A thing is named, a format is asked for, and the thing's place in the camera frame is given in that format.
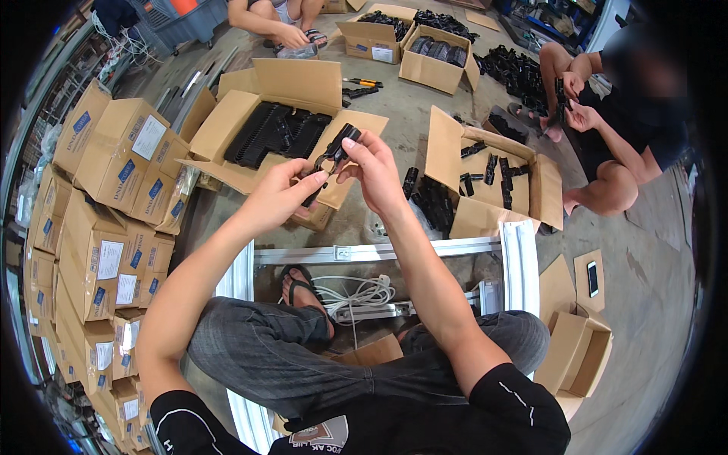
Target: black shirt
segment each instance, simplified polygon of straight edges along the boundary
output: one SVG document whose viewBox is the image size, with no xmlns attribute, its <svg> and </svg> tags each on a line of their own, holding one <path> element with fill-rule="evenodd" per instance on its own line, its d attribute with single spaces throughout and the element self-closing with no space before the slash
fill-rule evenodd
<svg viewBox="0 0 728 455">
<path fill-rule="evenodd" d="M 151 405 L 167 454 L 255 454 L 195 395 L 173 390 Z M 561 407 L 541 385 L 504 363 L 475 385 L 469 405 L 361 397 L 307 416 L 271 455 L 562 454 L 571 439 Z"/>
</svg>

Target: gray jeans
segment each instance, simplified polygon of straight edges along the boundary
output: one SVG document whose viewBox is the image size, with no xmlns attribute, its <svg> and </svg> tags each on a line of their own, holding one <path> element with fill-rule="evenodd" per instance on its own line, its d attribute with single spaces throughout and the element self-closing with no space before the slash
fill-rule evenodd
<svg viewBox="0 0 728 455">
<path fill-rule="evenodd" d="M 513 311 L 477 320 L 522 373 L 534 371 L 546 356 L 549 332 L 538 317 Z M 423 325 L 402 340 L 404 357 L 371 367 L 337 363 L 302 346 L 327 335 L 326 319 L 313 307 L 216 297 L 202 313 L 187 352 L 208 376 L 289 419 L 362 395 L 466 403 L 448 358 Z"/>
</svg>

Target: white smartphone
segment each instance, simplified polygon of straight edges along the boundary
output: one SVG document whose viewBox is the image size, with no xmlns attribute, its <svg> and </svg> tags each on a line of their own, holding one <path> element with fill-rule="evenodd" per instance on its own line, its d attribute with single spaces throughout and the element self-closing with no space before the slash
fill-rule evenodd
<svg viewBox="0 0 728 455">
<path fill-rule="evenodd" d="M 596 262 L 587 264 L 587 275 L 589 277 L 589 297 L 599 294 L 599 284 L 596 281 Z"/>
</svg>

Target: metal profile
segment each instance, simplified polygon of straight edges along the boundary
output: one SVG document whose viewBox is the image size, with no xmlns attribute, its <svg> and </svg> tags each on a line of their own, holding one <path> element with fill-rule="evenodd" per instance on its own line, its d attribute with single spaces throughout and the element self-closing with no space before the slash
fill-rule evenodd
<svg viewBox="0 0 728 455">
<path fill-rule="evenodd" d="M 498 237 L 433 240 L 432 247 L 440 257 L 485 253 L 501 249 Z M 322 248 L 288 248 L 256 250 L 256 265 L 337 264 L 341 262 L 374 262 L 396 259 L 392 244 L 353 245 Z"/>
</svg>

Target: open cardboard box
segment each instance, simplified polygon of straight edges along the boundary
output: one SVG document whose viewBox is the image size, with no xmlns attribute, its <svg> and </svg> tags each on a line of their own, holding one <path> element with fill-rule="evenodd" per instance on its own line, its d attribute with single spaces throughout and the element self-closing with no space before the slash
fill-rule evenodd
<svg viewBox="0 0 728 455">
<path fill-rule="evenodd" d="M 391 25 L 358 22 L 362 16 L 375 11 L 381 11 L 390 17 L 398 17 L 407 24 L 407 33 L 401 41 L 397 42 L 395 28 Z M 346 22 L 337 22 L 336 25 L 346 40 L 347 55 L 397 64 L 402 60 L 403 48 L 414 32 L 415 14 L 417 14 L 416 9 L 375 3 L 366 13 L 352 17 Z"/>
<path fill-rule="evenodd" d="M 389 120 L 364 112 L 342 110 L 341 64 L 338 62 L 253 59 L 252 69 L 235 73 L 221 79 L 223 97 L 192 139 L 191 151 L 195 160 L 178 161 L 210 174 L 243 194 L 251 193 L 268 169 L 288 161 L 288 158 L 268 153 L 260 168 L 254 170 L 223 158 L 225 150 L 261 101 L 281 103 L 333 117 L 309 157 L 311 163 L 325 152 L 344 124 L 350 123 L 379 135 Z M 352 184 L 353 180 L 349 179 L 339 185 L 336 176 L 332 176 L 328 179 L 328 186 L 319 193 L 317 201 L 338 210 Z"/>
<path fill-rule="evenodd" d="M 476 141 L 483 141 L 488 147 L 477 155 L 461 159 L 462 144 L 472 144 Z M 530 166 L 527 186 L 516 188 L 519 179 L 522 180 L 518 182 L 519 185 L 526 183 L 525 176 L 513 179 L 513 210 L 503 208 L 500 180 L 494 181 L 491 187 L 482 181 L 474 182 L 474 197 L 459 196 L 460 175 L 466 166 L 475 166 L 479 162 L 477 171 L 484 173 L 485 163 L 491 151 L 501 157 L 508 155 L 510 166 L 514 166 L 516 160 L 527 162 Z M 472 167 L 469 169 L 470 172 L 474 170 L 476 169 Z M 538 229 L 542 221 L 557 229 L 563 228 L 561 174 L 554 161 L 504 136 L 474 127 L 463 127 L 437 106 L 433 106 L 430 110 L 430 136 L 427 142 L 424 174 L 453 192 L 457 211 L 450 231 L 452 239 L 497 236 L 498 221 L 523 221 L 530 218 L 533 220 L 534 229 Z M 496 178 L 499 176 L 499 167 L 496 166 Z M 527 188 L 527 200 L 523 188 Z M 495 191 L 496 197 L 490 194 L 490 191 Z"/>
<path fill-rule="evenodd" d="M 426 55 L 415 54 L 410 51 L 412 43 L 420 36 L 431 36 L 435 41 L 445 41 L 451 46 L 460 46 L 465 49 L 465 68 L 452 65 L 436 58 L 427 57 Z M 474 92 L 478 88 L 480 80 L 480 69 L 478 64 L 472 57 L 472 49 L 470 49 L 470 40 L 457 36 L 447 31 L 438 30 L 436 28 L 421 25 L 411 32 L 407 42 L 403 45 L 402 65 L 400 66 L 400 77 L 411 81 L 419 82 L 447 92 L 453 95 L 457 90 L 463 73 L 467 77 L 468 82 Z"/>
</svg>

